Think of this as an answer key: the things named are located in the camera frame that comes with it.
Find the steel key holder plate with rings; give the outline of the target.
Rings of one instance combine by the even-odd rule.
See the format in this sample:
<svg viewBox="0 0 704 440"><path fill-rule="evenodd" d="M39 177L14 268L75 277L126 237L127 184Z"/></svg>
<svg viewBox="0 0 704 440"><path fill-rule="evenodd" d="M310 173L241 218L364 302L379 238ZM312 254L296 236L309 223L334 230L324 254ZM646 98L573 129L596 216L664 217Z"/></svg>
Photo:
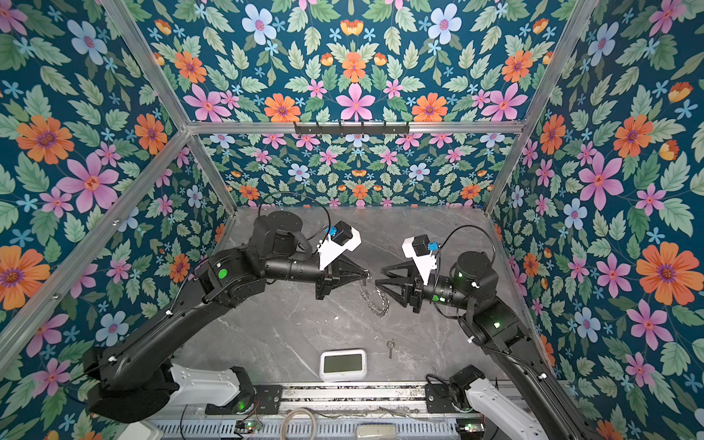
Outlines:
<svg viewBox="0 0 704 440"><path fill-rule="evenodd" d="M368 278L359 282L359 292L368 309L377 317L385 317L390 308L390 301L386 293L373 285Z"/></svg>

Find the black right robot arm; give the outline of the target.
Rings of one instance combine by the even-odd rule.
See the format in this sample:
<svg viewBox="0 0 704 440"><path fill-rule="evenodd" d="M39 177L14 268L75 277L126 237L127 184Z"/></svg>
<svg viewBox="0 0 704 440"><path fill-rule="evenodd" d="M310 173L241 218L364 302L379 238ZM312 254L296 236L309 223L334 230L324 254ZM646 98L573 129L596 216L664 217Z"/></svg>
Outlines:
<svg viewBox="0 0 704 440"><path fill-rule="evenodd" d="M508 439L597 439L597 425L568 396L544 361L538 342L497 295L498 273L484 252L459 255L449 276L437 272L434 256L382 268L376 287L403 307L420 312L423 303L458 310L469 343L500 366L528 408L523 410L476 370L453 382L470 409L494 423Z"/></svg>

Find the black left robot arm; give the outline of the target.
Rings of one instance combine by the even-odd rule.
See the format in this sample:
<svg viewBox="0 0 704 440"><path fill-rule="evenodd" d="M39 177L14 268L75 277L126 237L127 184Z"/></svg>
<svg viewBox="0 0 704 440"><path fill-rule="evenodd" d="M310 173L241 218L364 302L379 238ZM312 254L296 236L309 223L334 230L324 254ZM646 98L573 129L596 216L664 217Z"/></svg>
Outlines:
<svg viewBox="0 0 704 440"><path fill-rule="evenodd" d="M86 395L88 412L133 424L168 406L249 408L255 389L243 368L186 368L173 355L211 322L264 293L270 282L311 283L322 300L368 278L368 270L347 256L361 243L359 231L344 221L323 231L323 239L312 244L296 214L258 216L249 242L205 260L165 311L121 343L84 354L84 374L96 382Z"/></svg>

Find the white digital timer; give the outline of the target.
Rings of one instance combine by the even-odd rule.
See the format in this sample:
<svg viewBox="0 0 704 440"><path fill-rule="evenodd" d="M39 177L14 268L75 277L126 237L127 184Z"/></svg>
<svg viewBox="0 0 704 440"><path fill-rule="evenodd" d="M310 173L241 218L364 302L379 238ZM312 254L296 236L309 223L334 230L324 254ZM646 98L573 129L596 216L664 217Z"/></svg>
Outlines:
<svg viewBox="0 0 704 440"><path fill-rule="evenodd" d="M363 349L330 350L319 362L319 377L324 382L362 381L368 374L367 353Z"/></svg>

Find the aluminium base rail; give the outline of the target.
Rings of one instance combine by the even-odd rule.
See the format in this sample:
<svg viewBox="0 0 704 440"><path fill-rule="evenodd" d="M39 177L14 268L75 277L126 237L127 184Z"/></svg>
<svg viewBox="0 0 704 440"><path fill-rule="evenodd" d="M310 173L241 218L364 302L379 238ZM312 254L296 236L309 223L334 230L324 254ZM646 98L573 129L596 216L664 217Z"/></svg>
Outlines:
<svg viewBox="0 0 704 440"><path fill-rule="evenodd" d="M486 416L479 404L462 407L452 403L449 388L439 381L287 382L257 385L249 403L233 401L224 406L189 403L169 406L150 416L162 420L251 420L283 416L296 408L317 414L350 417L372 414L410 418Z"/></svg>

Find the black hook rail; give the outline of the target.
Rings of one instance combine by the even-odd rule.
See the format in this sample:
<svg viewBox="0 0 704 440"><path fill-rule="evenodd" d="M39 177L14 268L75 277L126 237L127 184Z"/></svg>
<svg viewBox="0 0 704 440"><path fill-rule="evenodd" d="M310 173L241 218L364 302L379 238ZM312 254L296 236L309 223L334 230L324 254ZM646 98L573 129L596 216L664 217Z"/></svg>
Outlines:
<svg viewBox="0 0 704 440"><path fill-rule="evenodd" d="M405 135L411 132L409 123L360 122L360 123L294 123L294 133L297 135Z"/></svg>

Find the aluminium frame post back right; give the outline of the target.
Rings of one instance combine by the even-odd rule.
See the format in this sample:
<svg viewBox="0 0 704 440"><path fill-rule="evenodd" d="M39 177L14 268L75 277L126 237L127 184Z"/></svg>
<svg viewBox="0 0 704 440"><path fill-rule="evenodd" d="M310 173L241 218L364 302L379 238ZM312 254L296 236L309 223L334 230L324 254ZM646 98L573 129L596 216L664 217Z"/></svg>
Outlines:
<svg viewBox="0 0 704 440"><path fill-rule="evenodd" d="M599 1L597 0L579 0L575 2L570 17L566 22L566 26L555 46L553 58L546 68L546 73L541 79L541 82L539 82L539 86L533 95L530 106L527 108L525 119L522 121L522 130L513 141L502 165L502 169L494 181L491 196L484 206L484 214L487 218L491 218L494 209L500 202L502 193L506 189L515 167L518 165L522 149L535 132L535 128L546 109L549 98L557 86L572 52L577 46L582 32L588 27L590 17L598 5Z"/></svg>

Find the aluminium frame post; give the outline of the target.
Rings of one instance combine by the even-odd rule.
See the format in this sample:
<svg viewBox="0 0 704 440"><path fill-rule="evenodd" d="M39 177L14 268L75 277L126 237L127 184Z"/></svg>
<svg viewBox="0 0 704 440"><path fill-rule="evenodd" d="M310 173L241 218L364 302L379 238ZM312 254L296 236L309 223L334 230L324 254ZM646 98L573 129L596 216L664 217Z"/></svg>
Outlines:
<svg viewBox="0 0 704 440"><path fill-rule="evenodd" d="M104 1L104 9L115 25L115 29L123 38L143 72L146 80L152 87L159 101L167 111L176 133L170 140L176 142L176 149L187 145L194 159L200 164L203 175L209 181L220 203L229 216L236 214L236 204L227 190L222 175L216 168L216 163L206 151L203 141L192 126L194 122L188 117L183 105L170 85L163 69L157 63L150 45L144 38L136 20L128 10L124 1Z"/></svg>
<svg viewBox="0 0 704 440"><path fill-rule="evenodd" d="M546 68L546 73L541 79L541 82L539 82L539 86L533 95L530 106L527 108L525 119L522 121L522 130L513 141L502 165L502 169L494 181L491 196L484 206L484 214L487 218L491 218L494 209L500 202L502 193L506 189L515 167L518 165L522 149L535 132L535 128L546 109L549 98L557 86L572 52L577 46L582 32L588 27L590 17L598 5L599 1L597 0L579 0L575 2L570 17L566 22L566 26L555 46L553 58Z"/></svg>

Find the aluminium frame post back left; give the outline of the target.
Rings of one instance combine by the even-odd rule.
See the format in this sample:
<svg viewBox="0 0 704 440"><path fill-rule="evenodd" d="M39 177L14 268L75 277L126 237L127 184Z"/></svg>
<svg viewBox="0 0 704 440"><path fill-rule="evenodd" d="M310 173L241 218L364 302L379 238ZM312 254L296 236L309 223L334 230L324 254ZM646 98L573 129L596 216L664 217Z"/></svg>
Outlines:
<svg viewBox="0 0 704 440"><path fill-rule="evenodd" d="M146 80L152 87L159 101L167 111L176 133L170 140L176 142L176 149L187 145L194 159L200 164L203 175L209 181L220 203L229 216L236 214L236 204L227 190L222 175L216 168L216 163L206 151L203 141L192 126L194 122L188 117L183 105L170 85L163 69L157 63L150 45L144 38L136 20L128 10L124 1L104 1L104 9L115 25L115 29L123 38L143 72Z"/></svg>

